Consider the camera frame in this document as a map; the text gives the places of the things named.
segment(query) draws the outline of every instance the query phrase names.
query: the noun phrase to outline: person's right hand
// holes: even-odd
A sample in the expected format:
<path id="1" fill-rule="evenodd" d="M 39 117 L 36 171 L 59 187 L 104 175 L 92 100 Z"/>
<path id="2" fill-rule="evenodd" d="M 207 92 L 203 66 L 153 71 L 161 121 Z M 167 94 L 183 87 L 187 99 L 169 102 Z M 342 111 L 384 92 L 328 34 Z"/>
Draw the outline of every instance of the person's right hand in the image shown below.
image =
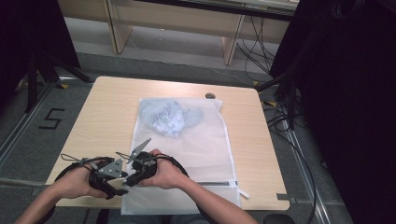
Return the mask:
<path id="1" fill-rule="evenodd" d="M 150 154 L 157 156 L 158 154 L 162 153 L 156 148 L 150 151 Z M 162 189 L 179 188 L 179 184 L 185 181 L 185 178 L 188 177 L 183 175 L 183 173 L 181 173 L 181 171 L 174 164 L 172 164 L 172 162 L 166 159 L 158 159 L 157 173 L 155 176 L 140 181 L 139 186 L 157 186 Z"/>

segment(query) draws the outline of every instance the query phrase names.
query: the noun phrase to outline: forearm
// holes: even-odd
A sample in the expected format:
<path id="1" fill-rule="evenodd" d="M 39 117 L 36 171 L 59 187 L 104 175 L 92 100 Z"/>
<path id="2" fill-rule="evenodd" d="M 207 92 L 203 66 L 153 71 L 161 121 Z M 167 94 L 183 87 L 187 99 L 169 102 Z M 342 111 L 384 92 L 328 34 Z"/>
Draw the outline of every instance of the forearm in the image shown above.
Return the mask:
<path id="1" fill-rule="evenodd" d="M 177 186 L 186 192 L 208 215 L 218 223 L 257 223 L 247 212 L 190 180 L 184 178 Z"/>
<path id="2" fill-rule="evenodd" d="M 59 200 L 61 200 L 61 197 L 55 188 L 46 188 L 35 198 L 15 223 L 37 223 Z"/>

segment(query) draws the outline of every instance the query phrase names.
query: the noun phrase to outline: black curtain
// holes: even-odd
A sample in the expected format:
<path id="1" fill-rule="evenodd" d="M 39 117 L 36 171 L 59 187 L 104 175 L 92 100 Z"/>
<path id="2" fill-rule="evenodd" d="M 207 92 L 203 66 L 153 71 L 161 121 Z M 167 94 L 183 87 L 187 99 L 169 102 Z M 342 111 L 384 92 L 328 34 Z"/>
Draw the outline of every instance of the black curtain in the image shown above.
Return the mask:
<path id="1" fill-rule="evenodd" d="M 318 1 L 300 4 L 309 13 L 318 7 Z M 311 27 L 290 24 L 273 75 L 288 67 Z M 366 0 L 357 16 L 331 19 L 311 61 L 294 80 L 308 125 L 354 222 L 394 222 L 396 15 Z"/>
<path id="2" fill-rule="evenodd" d="M 0 1 L 0 108 L 26 74 L 29 57 L 37 52 L 79 67 L 58 2 Z M 38 64 L 37 68 L 44 70 L 43 66 Z"/>

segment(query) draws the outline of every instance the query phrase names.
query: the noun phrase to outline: person's left hand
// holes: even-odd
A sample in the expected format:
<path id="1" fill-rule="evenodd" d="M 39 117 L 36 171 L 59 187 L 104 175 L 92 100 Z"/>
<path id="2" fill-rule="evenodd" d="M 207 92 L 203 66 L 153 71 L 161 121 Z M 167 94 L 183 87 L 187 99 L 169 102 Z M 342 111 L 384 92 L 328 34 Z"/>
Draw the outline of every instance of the person's left hand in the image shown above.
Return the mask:
<path id="1" fill-rule="evenodd" d="M 92 166 L 88 163 L 85 166 L 92 169 Z M 89 177 L 90 171 L 84 167 L 79 167 L 57 180 L 49 188 L 55 190 L 60 198 L 75 199 L 80 196 L 106 198 L 107 195 L 104 192 L 90 186 Z"/>

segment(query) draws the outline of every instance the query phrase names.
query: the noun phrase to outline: crumpled plastic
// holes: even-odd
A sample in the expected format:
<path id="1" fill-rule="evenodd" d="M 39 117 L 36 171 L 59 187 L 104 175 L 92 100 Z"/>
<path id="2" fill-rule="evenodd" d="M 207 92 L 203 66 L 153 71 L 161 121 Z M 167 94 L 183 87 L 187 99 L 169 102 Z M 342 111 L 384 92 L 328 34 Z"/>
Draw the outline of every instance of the crumpled plastic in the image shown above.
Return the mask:
<path id="1" fill-rule="evenodd" d="M 203 111 L 199 107 L 183 109 L 176 100 L 163 98 L 142 100 L 139 115 L 155 132 L 174 138 L 203 119 Z"/>

